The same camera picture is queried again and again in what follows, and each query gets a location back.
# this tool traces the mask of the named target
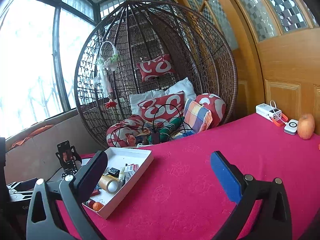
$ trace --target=metal screw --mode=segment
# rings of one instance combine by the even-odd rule
[[[275,182],[276,182],[276,184],[281,184],[282,180],[280,178],[275,178]]]
[[[36,182],[36,184],[37,184],[37,185],[41,185],[43,182],[44,182],[43,179],[38,179],[37,182]]]
[[[246,174],[246,175],[244,176],[244,178],[245,178],[245,180],[247,180],[247,181],[252,181],[252,180],[253,180],[253,176],[250,175],[250,174]]]
[[[64,180],[65,181],[71,181],[73,179],[73,176],[72,175],[67,175]]]

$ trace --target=dark blue gripper pad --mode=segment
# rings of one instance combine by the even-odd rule
[[[238,204],[242,195],[241,187],[236,177],[216,152],[211,154],[210,164],[229,200]]]

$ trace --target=orange cloth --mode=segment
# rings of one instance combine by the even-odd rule
[[[13,148],[17,147],[17,146],[20,146],[21,144],[23,144],[24,142],[28,141],[30,138],[36,136],[37,134],[39,133],[42,133],[46,130],[48,130],[49,128],[53,127],[54,125],[51,124],[51,125],[46,125],[44,127],[41,127],[35,131],[33,131],[32,133],[30,133],[26,138],[24,138],[23,140],[21,141],[16,141],[14,144],[12,144],[11,148],[9,150],[12,150]]]

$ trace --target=pink tablecloth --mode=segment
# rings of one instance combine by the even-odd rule
[[[283,180],[293,239],[297,239],[320,207],[319,143],[317,135],[304,141],[252,114],[147,147],[154,161],[110,217],[104,220],[93,212],[88,214],[108,240],[210,240],[235,206],[210,167],[210,154],[220,150],[244,174],[259,180]],[[79,237],[61,203],[60,210],[70,232]]]

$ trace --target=hanging egg chair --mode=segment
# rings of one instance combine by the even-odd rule
[[[97,81],[98,66],[115,55],[114,48],[116,69],[104,68],[101,74],[111,86],[106,91],[101,79]],[[137,63],[166,54],[175,73],[143,82]],[[132,114],[129,95],[166,90],[186,77],[197,95],[212,93],[225,101],[220,124],[228,122],[236,104],[238,80],[223,35],[201,14],[177,3],[126,0],[86,40],[75,71],[76,107],[89,134],[108,148],[107,129]]]

